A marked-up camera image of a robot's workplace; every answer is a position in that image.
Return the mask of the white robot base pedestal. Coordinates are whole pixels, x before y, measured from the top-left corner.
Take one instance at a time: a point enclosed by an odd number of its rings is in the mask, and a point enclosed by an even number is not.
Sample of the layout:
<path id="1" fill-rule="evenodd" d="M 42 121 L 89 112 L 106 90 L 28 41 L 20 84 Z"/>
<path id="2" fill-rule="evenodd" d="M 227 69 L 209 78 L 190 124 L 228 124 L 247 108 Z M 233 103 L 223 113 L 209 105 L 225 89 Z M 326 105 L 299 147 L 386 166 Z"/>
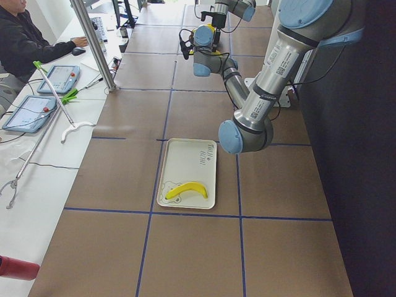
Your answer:
<path id="1" fill-rule="evenodd" d="M 253 83 L 256 81 L 255 77 L 245 78 L 244 83 L 248 90 L 251 92 L 253 90 Z M 280 95 L 279 103 L 275 103 L 274 107 L 281 108 L 290 108 L 291 107 L 291 99 L 289 97 L 289 91 L 291 91 L 291 87 L 285 87 Z"/>

